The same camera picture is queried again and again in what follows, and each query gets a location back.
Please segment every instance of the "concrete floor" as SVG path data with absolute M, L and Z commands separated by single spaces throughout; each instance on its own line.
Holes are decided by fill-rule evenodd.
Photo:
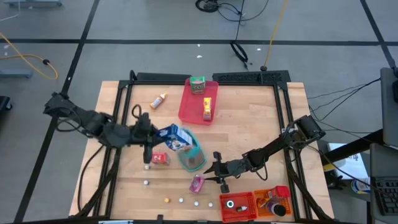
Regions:
M 0 22 L 0 32 L 10 39 L 80 39 L 94 0 L 68 0 L 62 7 L 23 8 L 19 17 Z M 218 13 L 204 13 L 195 0 L 100 0 L 88 39 L 128 40 L 229 40 L 237 23 Z M 226 0 L 240 7 L 240 0 Z M 384 40 L 398 41 L 395 16 L 398 2 L 367 0 Z M 245 2 L 246 17 L 257 14 L 264 1 Z M 241 26 L 239 40 L 269 40 L 283 1 L 270 0 L 261 16 Z M 0 19 L 17 9 L 0 4 Z M 224 12 L 233 18 L 234 14 Z M 287 5 L 276 40 L 377 41 L 357 0 L 296 0 Z M 2 115 L 0 130 L 0 223 L 12 222 L 29 181 L 50 118 L 42 114 L 44 103 L 60 91 L 78 44 L 15 44 L 26 54 L 49 59 L 60 78 L 46 80 L 38 73 L 31 79 L 1 79 L 0 95 L 14 105 Z M 14 55 L 0 44 L 0 56 Z M 267 45 L 244 45 L 250 71 L 264 63 Z M 398 47 L 389 47 L 398 58 Z M 30 60 L 47 75 L 52 71 Z M 380 46 L 275 45 L 269 70 L 289 70 L 293 82 L 304 82 L 307 96 L 316 96 L 369 82 L 388 67 Z M 0 68 L 26 68 L 19 59 L 0 60 Z M 218 72 L 244 72 L 228 44 L 85 44 L 68 94 L 86 109 L 95 107 L 102 81 L 126 79 L 136 72 L 182 73 L 211 78 Z M 380 84 L 375 83 L 341 105 L 325 122 L 352 131 L 381 128 Z M 312 106 L 335 96 L 310 100 Z M 333 106 L 317 114 L 326 114 Z M 330 131 L 327 141 L 350 142 L 355 138 Z M 75 190 L 86 138 L 78 133 L 55 133 L 31 198 L 24 221 L 65 218 Z M 366 204 L 331 192 L 336 218 L 366 223 Z

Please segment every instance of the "orange plastic basket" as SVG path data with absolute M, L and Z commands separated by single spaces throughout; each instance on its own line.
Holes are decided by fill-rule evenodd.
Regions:
M 259 208 L 257 206 L 257 200 L 264 198 L 264 196 L 265 196 L 265 198 L 267 200 L 269 199 L 267 193 L 270 190 L 271 189 L 255 190 L 254 191 L 254 201 L 256 202 L 256 210 L 257 210 L 258 217 L 272 217 L 272 216 L 275 216 L 271 212 L 268 212 L 268 210 L 266 208 Z M 292 210 L 290 209 L 290 202 L 289 202 L 288 198 L 284 198 L 279 203 L 286 208 L 286 215 L 291 215 L 292 214 Z

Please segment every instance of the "red box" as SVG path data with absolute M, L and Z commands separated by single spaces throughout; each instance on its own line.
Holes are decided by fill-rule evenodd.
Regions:
M 185 80 L 178 117 L 181 121 L 192 124 L 211 125 L 216 112 L 218 82 L 206 81 L 204 94 L 193 94 L 189 78 Z M 211 97 L 211 118 L 203 120 L 203 99 Z
M 227 208 L 225 203 L 228 200 L 234 202 L 233 208 Z M 252 192 L 243 192 L 236 194 L 220 195 L 221 217 L 224 223 L 255 220 L 257 218 L 256 204 L 254 203 L 254 195 Z M 236 208 L 246 206 L 248 209 L 237 212 Z
M 276 186 L 273 189 L 270 189 L 267 193 L 268 198 L 279 197 L 279 198 L 288 198 L 290 197 L 289 188 L 286 186 Z
M 152 163 L 154 164 L 170 164 L 170 157 L 166 152 L 153 152 L 152 153 Z

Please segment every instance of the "wooden table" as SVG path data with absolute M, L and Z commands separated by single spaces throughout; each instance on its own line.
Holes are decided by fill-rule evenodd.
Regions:
M 118 82 L 102 83 L 96 111 L 112 114 L 117 87 Z M 288 83 L 288 87 L 294 119 L 310 114 L 303 83 Z M 139 146 L 123 148 L 111 218 L 155 220 L 158 214 L 163 214 L 165 220 L 221 220 L 220 185 L 213 181 L 206 181 L 200 194 L 191 194 L 188 188 L 193 175 L 201 174 L 211 166 L 213 151 L 221 152 L 223 161 L 239 159 L 242 153 L 265 146 L 277 138 L 280 133 L 272 87 L 219 86 L 216 114 L 211 126 L 186 124 L 179 120 L 178 110 L 183 88 L 183 85 L 134 85 L 129 111 L 133 105 L 140 104 L 143 112 L 149 112 L 152 123 L 158 128 L 175 123 L 191 129 L 202 145 L 208 160 L 207 164 L 197 172 L 189 173 L 182 169 L 180 163 L 177 162 L 176 154 L 170 151 L 166 145 L 161 144 L 155 149 L 167 151 L 172 159 L 171 165 L 152 165 L 151 170 L 144 170 L 143 148 Z M 156 110 L 152 110 L 149 104 L 164 92 L 168 93 L 167 99 Z M 121 120 L 126 91 L 123 94 L 118 121 Z M 283 98 L 281 98 L 281 102 L 284 108 L 285 124 L 287 124 Z M 134 123 L 135 119 L 129 114 L 127 125 Z M 100 144 L 95 139 L 88 140 L 82 167 L 99 147 Z M 319 154 L 313 149 L 306 148 L 301 155 L 308 191 L 326 214 L 333 217 Z M 98 186 L 103 158 L 104 150 L 91 161 L 85 172 L 82 205 L 90 199 Z M 240 179 L 228 178 L 227 184 L 230 191 L 247 192 L 269 189 L 276 185 L 289 186 L 283 151 L 271 156 L 267 167 L 269 175 L 267 181 L 262 181 L 255 173 L 250 172 L 244 173 Z M 150 184 L 144 185 L 144 180 L 148 180 Z M 77 187 L 76 185 L 70 209 L 71 215 L 77 213 Z M 297 195 L 300 216 L 305 217 L 302 197 L 298 189 Z M 104 193 L 103 202 L 106 201 L 107 196 L 108 193 Z M 170 203 L 164 202 L 166 197 L 171 199 Z M 178 202 L 180 197 L 184 198 L 184 203 Z M 194 206 L 194 201 L 199 201 L 198 207 Z M 213 202 L 213 208 L 208 206 L 209 202 Z M 104 213 L 104 208 L 103 203 L 100 214 Z M 291 222 L 294 217 L 289 215 L 260 218 L 259 220 Z

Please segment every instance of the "pink box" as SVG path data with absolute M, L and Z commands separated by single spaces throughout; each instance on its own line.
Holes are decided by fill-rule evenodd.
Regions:
M 200 175 L 195 175 L 193 177 L 193 180 L 192 180 L 191 186 L 189 187 L 189 190 L 194 194 L 199 193 L 204 182 L 205 182 L 204 177 L 202 177 Z

